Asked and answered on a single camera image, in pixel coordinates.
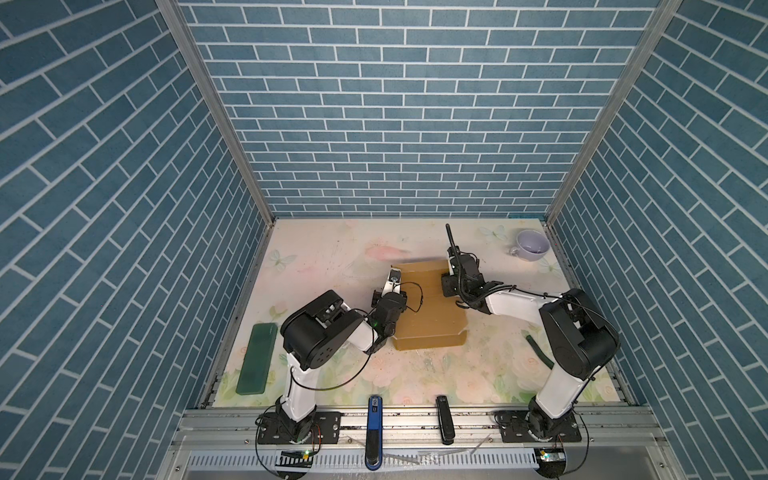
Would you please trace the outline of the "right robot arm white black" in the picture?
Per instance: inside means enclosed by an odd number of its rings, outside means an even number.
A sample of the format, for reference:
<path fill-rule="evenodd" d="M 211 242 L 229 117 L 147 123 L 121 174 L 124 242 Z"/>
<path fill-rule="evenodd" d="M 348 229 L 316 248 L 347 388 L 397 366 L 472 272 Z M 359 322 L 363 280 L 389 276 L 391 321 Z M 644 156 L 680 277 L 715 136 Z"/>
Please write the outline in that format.
<path fill-rule="evenodd" d="M 554 365 L 529 402 L 526 422 L 538 441 L 559 436 L 573 424 L 573 407 L 587 384 L 619 351 L 617 330 L 581 289 L 554 295 L 485 280 L 476 256 L 456 245 L 450 227 L 446 233 L 449 272 L 441 278 L 444 296 L 486 315 L 513 316 L 544 329 Z"/>

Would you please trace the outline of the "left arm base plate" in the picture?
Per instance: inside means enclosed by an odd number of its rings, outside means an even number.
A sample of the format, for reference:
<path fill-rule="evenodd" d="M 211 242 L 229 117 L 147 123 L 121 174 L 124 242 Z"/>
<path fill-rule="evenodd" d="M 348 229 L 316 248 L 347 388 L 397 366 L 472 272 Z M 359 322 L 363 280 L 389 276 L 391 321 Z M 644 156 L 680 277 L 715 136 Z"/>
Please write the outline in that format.
<path fill-rule="evenodd" d="M 258 443 L 264 445 L 335 445 L 339 441 L 341 413 L 314 412 L 295 422 L 283 412 L 265 412 L 260 421 Z"/>

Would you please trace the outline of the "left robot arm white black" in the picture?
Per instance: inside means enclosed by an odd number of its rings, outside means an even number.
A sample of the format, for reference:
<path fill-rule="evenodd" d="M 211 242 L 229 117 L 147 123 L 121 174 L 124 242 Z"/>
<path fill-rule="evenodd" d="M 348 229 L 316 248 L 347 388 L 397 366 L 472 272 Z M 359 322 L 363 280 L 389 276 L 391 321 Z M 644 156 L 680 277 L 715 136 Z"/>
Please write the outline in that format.
<path fill-rule="evenodd" d="M 394 335 L 406 309 L 407 294 L 397 289 L 378 293 L 369 312 L 349 307 L 328 290 L 289 316 L 280 328 L 288 359 L 287 385 L 276 411 L 290 442 L 304 441 L 313 429 L 321 367 L 347 344 L 372 356 Z"/>

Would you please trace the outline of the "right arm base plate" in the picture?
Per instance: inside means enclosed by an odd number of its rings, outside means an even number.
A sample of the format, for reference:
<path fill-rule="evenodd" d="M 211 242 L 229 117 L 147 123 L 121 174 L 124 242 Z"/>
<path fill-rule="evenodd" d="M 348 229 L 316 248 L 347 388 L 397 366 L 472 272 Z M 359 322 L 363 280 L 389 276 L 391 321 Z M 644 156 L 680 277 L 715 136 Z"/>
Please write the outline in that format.
<path fill-rule="evenodd" d="M 582 435 L 575 414 L 567 412 L 558 419 L 551 419 L 538 410 L 498 410 L 493 420 L 500 429 L 504 443 L 558 442 L 578 443 Z"/>

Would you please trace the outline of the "brown cardboard paper box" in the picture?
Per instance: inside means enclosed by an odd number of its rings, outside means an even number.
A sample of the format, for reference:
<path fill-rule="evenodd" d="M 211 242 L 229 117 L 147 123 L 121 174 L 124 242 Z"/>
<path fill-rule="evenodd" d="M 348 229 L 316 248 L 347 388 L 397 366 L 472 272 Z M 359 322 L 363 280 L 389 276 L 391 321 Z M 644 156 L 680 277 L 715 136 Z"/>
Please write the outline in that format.
<path fill-rule="evenodd" d="M 442 276 L 449 273 L 448 261 L 401 263 L 393 267 L 401 271 L 401 291 L 408 297 L 408 309 L 396 324 L 394 348 L 409 351 L 464 345 L 467 314 L 442 290 Z"/>

